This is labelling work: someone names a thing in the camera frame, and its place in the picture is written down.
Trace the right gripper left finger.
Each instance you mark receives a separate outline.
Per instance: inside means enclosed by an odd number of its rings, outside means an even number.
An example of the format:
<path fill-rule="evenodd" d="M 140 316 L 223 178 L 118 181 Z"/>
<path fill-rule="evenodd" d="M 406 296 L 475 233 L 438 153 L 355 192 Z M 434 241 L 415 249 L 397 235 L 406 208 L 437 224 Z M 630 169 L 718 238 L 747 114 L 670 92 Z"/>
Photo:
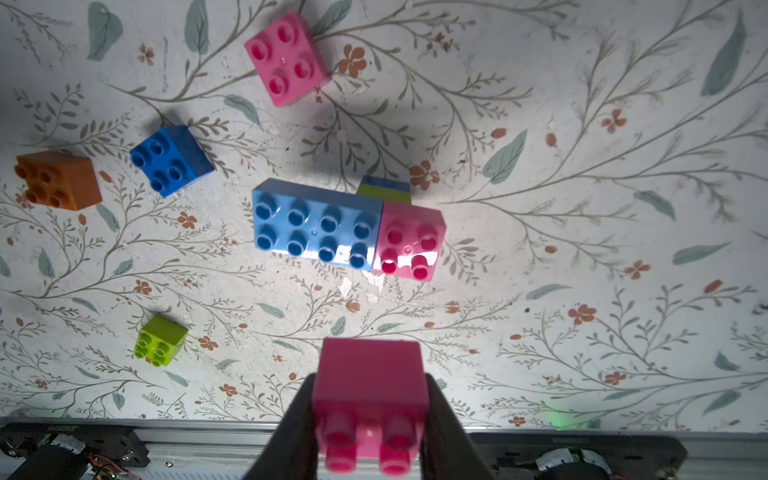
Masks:
<path fill-rule="evenodd" d="M 318 444 L 311 405 L 316 375 L 297 391 L 284 417 L 243 480 L 315 480 Z"/>

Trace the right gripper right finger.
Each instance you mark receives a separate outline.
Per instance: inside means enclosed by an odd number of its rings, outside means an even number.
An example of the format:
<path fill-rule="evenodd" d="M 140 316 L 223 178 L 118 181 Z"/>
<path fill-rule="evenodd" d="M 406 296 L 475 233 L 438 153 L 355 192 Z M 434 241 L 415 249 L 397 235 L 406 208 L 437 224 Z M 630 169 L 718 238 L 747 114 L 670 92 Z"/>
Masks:
<path fill-rule="evenodd" d="M 437 381 L 426 375 L 429 411 L 420 446 L 424 480 L 494 479 L 466 434 Z"/>

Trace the light blue long lego brick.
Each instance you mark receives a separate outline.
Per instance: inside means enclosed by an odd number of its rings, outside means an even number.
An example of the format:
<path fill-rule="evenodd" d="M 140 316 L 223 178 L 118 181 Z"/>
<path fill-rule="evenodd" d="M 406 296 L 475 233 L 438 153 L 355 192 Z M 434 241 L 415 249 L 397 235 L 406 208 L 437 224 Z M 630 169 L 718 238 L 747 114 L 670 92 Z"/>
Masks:
<path fill-rule="evenodd" d="M 270 178 L 252 191 L 252 201 L 258 249 L 372 269 L 381 200 Z"/>

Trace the blue and green brick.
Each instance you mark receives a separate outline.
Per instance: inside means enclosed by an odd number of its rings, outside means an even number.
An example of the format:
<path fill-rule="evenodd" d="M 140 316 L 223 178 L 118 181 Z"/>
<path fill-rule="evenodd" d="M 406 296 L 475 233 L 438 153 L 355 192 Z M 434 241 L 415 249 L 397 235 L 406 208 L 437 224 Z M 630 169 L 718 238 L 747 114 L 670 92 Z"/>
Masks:
<path fill-rule="evenodd" d="M 364 175 L 357 195 L 402 204 L 411 204 L 410 185 L 406 182 Z"/>

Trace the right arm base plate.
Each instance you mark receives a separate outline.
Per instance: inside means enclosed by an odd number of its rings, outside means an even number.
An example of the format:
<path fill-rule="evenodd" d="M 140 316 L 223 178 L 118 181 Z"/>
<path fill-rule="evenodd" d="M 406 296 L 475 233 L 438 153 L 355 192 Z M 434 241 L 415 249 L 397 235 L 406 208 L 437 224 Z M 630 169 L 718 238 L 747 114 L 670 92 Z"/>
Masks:
<path fill-rule="evenodd" d="M 488 431 L 470 438 L 498 479 L 675 479 L 688 457 L 668 436 Z"/>

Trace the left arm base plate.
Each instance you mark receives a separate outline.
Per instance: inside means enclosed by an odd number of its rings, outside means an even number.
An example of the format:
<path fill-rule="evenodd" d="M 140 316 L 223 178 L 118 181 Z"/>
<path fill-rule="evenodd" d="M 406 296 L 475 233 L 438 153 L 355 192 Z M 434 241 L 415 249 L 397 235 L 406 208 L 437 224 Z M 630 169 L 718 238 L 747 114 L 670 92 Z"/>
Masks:
<path fill-rule="evenodd" d="M 1 427 L 1 452 L 23 463 L 11 479 L 136 479 L 149 450 L 126 425 L 14 422 Z"/>

